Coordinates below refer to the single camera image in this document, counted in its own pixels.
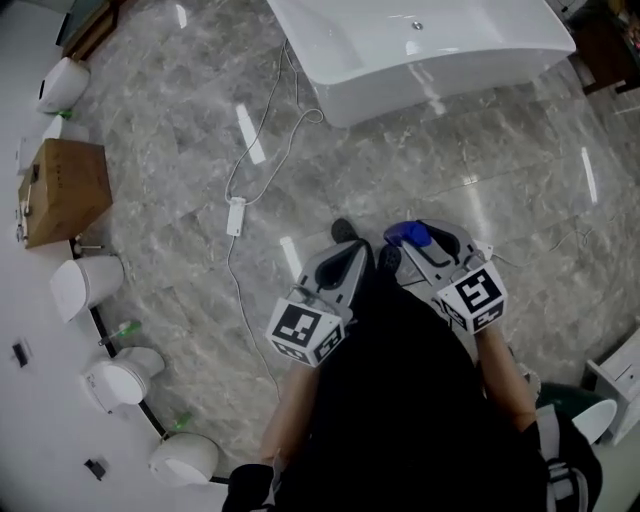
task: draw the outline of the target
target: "white cable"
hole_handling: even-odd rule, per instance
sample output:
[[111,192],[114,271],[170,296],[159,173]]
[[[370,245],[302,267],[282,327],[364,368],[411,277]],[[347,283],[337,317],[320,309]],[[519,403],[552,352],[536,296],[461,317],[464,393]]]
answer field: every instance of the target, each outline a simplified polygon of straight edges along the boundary
[[240,312],[242,313],[242,320],[244,322],[244,326],[247,328],[247,331],[249,331],[249,334],[251,335],[251,341],[253,342],[253,346],[255,347],[256,352],[260,356],[260,359],[262,360],[262,363],[264,364],[264,367],[267,370],[267,373],[269,374],[269,377],[271,377],[271,380],[273,381],[273,385],[276,387],[276,393],[278,394],[278,401],[279,401],[280,400],[280,388],[278,387],[278,381],[275,379],[275,377],[271,373],[271,370],[269,369],[269,365],[267,364],[267,360],[264,358],[264,356],[262,355],[262,352],[260,352],[260,349],[258,348],[258,344],[256,343],[256,339],[253,336],[253,331],[251,330],[251,326],[249,325],[249,321],[247,320],[247,315],[244,312],[244,305],[242,304],[242,294],[240,293],[240,283],[238,283],[238,279],[236,278],[235,274],[233,273],[233,270],[231,270],[231,251],[233,251],[233,244],[235,243],[235,241],[236,241],[236,237],[232,236],[231,237],[231,245],[229,246],[229,252],[227,253],[227,268],[229,269],[229,274],[231,274],[231,277],[233,278],[233,282],[236,285],[236,292],[237,292],[237,295],[238,295],[238,304],[240,304]]
[[[231,186],[231,181],[233,180],[233,177],[235,176],[236,171],[238,170],[238,167],[240,166],[240,162],[242,162],[242,160],[244,160],[244,157],[247,156],[247,153],[249,153],[251,148],[258,141],[258,138],[260,137],[260,132],[262,131],[262,128],[264,127],[264,122],[265,122],[265,120],[267,118],[267,114],[269,113],[269,107],[271,106],[271,99],[273,98],[273,94],[276,92],[276,87],[278,87],[278,83],[280,82],[280,77],[282,76],[282,55],[283,54],[285,54],[287,56],[287,60],[289,61],[289,64],[291,65],[291,69],[295,73],[296,106],[298,106],[298,72],[296,71],[296,69],[293,67],[293,64],[291,63],[291,59],[289,58],[289,54],[286,51],[286,46],[287,46],[287,40],[285,40],[284,44],[282,45],[282,49],[280,50],[280,57],[278,58],[278,74],[276,76],[276,81],[273,84],[273,88],[271,89],[271,93],[269,94],[269,98],[267,99],[267,106],[264,109],[264,114],[262,114],[262,119],[260,120],[260,125],[258,126],[258,131],[256,132],[256,136],[253,139],[253,142],[251,142],[251,144],[249,144],[247,146],[247,149],[245,150],[245,152],[242,153],[240,158],[238,158],[238,160],[236,161],[235,165],[233,166],[233,170],[231,171],[231,174],[229,175],[229,179],[227,180],[227,185],[224,188],[224,199],[229,204],[231,204],[231,196],[229,195],[229,187]],[[295,124],[295,126],[293,127],[293,130],[291,131],[291,136],[289,137],[289,148],[287,150],[287,153],[284,155],[282,160],[280,160],[280,163],[277,165],[276,169],[271,174],[271,177],[269,178],[269,181],[267,181],[267,184],[265,185],[265,187],[262,189],[262,192],[260,192],[260,194],[258,194],[258,197],[256,197],[255,199],[253,199],[251,201],[247,201],[247,203],[246,203],[247,206],[251,205],[251,204],[255,204],[264,195],[264,193],[267,191],[267,188],[269,187],[269,185],[271,184],[273,179],[276,177],[276,174],[278,174],[278,171],[280,171],[280,169],[284,165],[285,161],[289,157],[289,154],[291,153],[291,144],[293,142],[293,137],[296,134],[296,131],[298,130],[298,127],[300,126],[300,123],[302,123],[302,120],[305,119],[309,114],[314,113],[314,112],[317,112],[320,117],[317,120],[308,119],[308,121],[310,123],[320,124],[322,121],[324,121],[324,114],[322,113],[321,110],[318,110],[317,108],[311,108],[311,109],[307,110],[306,112],[304,112],[300,116],[300,118],[298,119],[298,122]]]
[[[260,132],[262,131],[262,128],[264,127],[264,122],[265,122],[265,120],[267,118],[267,114],[269,113],[269,107],[271,106],[271,100],[273,98],[274,93],[276,92],[276,88],[278,87],[278,83],[280,82],[280,77],[282,76],[282,54],[286,55],[287,61],[289,62],[289,66],[291,66],[291,69],[293,70],[293,73],[295,75],[296,107],[298,108],[298,110],[300,110],[300,105],[298,104],[298,71],[293,66],[293,63],[291,62],[291,58],[289,57],[289,53],[287,52],[287,42],[288,42],[288,40],[285,39],[285,42],[282,45],[282,49],[280,50],[280,57],[278,59],[278,74],[276,76],[276,81],[273,84],[273,87],[271,88],[271,92],[269,93],[269,98],[267,99],[267,106],[264,109],[264,114],[262,114],[262,119],[260,120],[260,125],[258,126],[258,131],[256,132],[256,136],[253,139],[253,142],[251,142],[251,144],[249,144],[247,146],[247,149],[245,150],[245,152],[242,153],[240,158],[238,158],[238,160],[236,161],[235,165],[233,166],[233,170],[231,171],[231,174],[229,175],[229,179],[227,180],[227,184],[226,184],[225,189],[224,189],[224,199],[228,204],[231,204],[231,197],[229,195],[229,187],[231,186],[231,181],[233,180],[233,177],[235,176],[235,173],[238,170],[238,167],[240,166],[240,162],[242,162],[244,157],[247,156],[247,153],[249,153],[251,148],[258,141],[258,138],[260,137]],[[300,123],[302,123],[302,121],[304,119],[306,119],[309,114],[314,113],[314,112],[317,112],[319,114],[319,118],[317,120],[307,119],[310,123],[319,124],[322,121],[324,121],[324,114],[322,113],[321,110],[318,110],[317,108],[309,109],[309,110],[307,110],[306,112],[304,112],[300,116],[300,118],[296,122],[295,126],[293,127],[293,130],[291,130],[291,135],[289,136],[289,145],[287,147],[287,152],[285,153],[285,155],[282,158],[282,160],[280,160],[280,163],[276,166],[275,170],[271,174],[271,177],[267,181],[267,184],[264,186],[262,191],[258,194],[258,196],[255,199],[252,199],[251,201],[247,201],[246,202],[246,206],[249,206],[249,205],[257,203],[262,198],[262,196],[265,194],[265,192],[269,188],[269,185],[274,180],[274,178],[278,174],[278,171],[280,171],[280,169],[284,165],[285,161],[289,157],[289,154],[291,153],[291,146],[293,144],[293,137],[295,136],[296,131],[298,130],[298,127],[300,126]],[[269,377],[271,378],[271,381],[273,382],[273,384],[274,384],[274,386],[276,388],[276,393],[278,394],[278,400],[280,400],[280,388],[278,387],[278,382],[276,381],[275,377],[271,373],[271,370],[269,369],[269,365],[267,364],[266,359],[264,358],[264,356],[262,355],[262,352],[260,352],[260,349],[258,348],[258,344],[256,343],[256,338],[253,335],[253,331],[251,330],[251,326],[249,325],[249,320],[247,319],[247,315],[246,315],[246,313],[244,311],[244,305],[242,303],[242,293],[240,291],[240,283],[238,282],[238,279],[236,278],[235,274],[233,273],[233,269],[231,268],[231,253],[233,251],[233,245],[235,244],[235,241],[236,241],[236,237],[235,236],[231,237],[231,245],[229,246],[229,252],[227,253],[227,270],[229,270],[229,274],[231,274],[231,277],[233,278],[233,282],[236,285],[236,292],[237,292],[237,295],[238,295],[238,304],[240,305],[240,313],[242,314],[242,321],[244,322],[244,326],[247,328],[247,331],[249,331],[249,335],[251,336],[251,341],[253,342],[253,346],[255,347],[256,352],[260,356],[260,359],[262,360],[262,363],[264,364],[264,367],[267,370],[267,373],[269,374]]]
[[291,57],[289,57],[289,52],[287,51],[287,41],[284,42],[284,54],[287,57],[287,61],[289,62],[289,67],[293,70],[295,87],[296,87],[296,107],[298,107],[298,110],[300,110],[300,103],[298,102],[298,70],[295,68],[295,66],[291,62]]
[[[613,218],[611,220],[607,221],[607,224],[611,224],[614,220],[616,220],[616,218],[618,217],[618,214],[616,213]],[[586,246],[587,242],[588,242],[588,238],[589,235],[591,235],[591,233],[593,233],[594,228],[591,228],[589,231],[587,231],[586,233],[583,233],[582,231],[580,231],[579,229],[574,229],[573,231],[571,231],[570,233],[567,233],[564,237],[562,237],[562,239],[556,244],[554,245],[551,249],[549,249],[546,253],[544,254],[551,254],[553,251],[555,251],[556,249],[558,249],[558,247],[560,247],[562,245],[562,243],[569,238],[571,235],[573,235],[574,233],[577,233],[579,235],[582,235],[582,245]],[[508,259],[504,258],[503,256],[500,256],[497,253],[493,253],[493,257],[499,259],[500,261],[504,261],[507,265],[510,265],[512,267],[515,268],[526,268],[529,265],[535,263],[536,261],[538,261],[540,258],[542,258],[542,256],[540,256],[539,258],[535,258],[527,263],[524,264],[518,264],[518,263],[513,263],[512,261],[509,261]]]

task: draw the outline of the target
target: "black clothing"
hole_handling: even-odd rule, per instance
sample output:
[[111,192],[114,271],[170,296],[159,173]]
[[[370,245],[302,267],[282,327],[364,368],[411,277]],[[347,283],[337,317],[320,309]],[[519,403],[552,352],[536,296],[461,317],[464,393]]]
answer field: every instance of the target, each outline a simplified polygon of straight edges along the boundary
[[[388,275],[353,309],[359,322],[323,363],[309,440],[275,510],[545,510],[536,425],[519,433],[484,398],[447,323]],[[599,475],[586,440],[561,423]],[[236,469],[223,511],[259,509],[272,476]]]

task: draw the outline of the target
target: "black electrical outlet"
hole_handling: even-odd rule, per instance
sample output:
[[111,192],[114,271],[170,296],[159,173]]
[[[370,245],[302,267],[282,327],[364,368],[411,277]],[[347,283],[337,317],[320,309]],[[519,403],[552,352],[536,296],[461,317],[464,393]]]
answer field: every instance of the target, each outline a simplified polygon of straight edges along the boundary
[[29,363],[29,358],[27,357],[27,353],[24,351],[21,343],[16,343],[13,345],[13,353],[20,364],[20,368],[24,368]]
[[102,482],[102,477],[107,473],[107,470],[102,467],[99,462],[94,462],[89,459],[84,465],[89,468],[89,471],[98,479],[98,482]]

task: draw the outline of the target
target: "white wall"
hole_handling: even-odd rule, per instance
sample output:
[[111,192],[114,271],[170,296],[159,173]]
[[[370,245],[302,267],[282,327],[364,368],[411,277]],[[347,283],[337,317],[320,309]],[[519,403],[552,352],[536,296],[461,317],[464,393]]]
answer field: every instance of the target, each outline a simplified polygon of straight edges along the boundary
[[[111,416],[94,409],[80,372],[104,349],[90,316],[64,325],[48,280],[70,257],[68,244],[26,251],[14,242],[17,138],[41,133],[34,112],[42,77],[57,61],[62,16],[17,2],[0,15],[0,501],[7,512],[199,512],[219,510],[224,486],[173,490],[151,476],[158,435],[138,407]],[[33,358],[19,369],[11,345]],[[98,482],[83,467],[102,458]]]

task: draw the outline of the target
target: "blue component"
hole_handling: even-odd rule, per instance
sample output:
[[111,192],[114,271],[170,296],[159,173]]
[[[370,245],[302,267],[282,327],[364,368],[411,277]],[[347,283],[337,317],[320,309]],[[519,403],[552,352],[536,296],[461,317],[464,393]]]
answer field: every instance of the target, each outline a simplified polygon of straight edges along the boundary
[[427,247],[431,245],[431,235],[427,226],[420,221],[407,221],[394,224],[384,232],[384,239],[396,247],[402,246],[405,240],[414,247]]

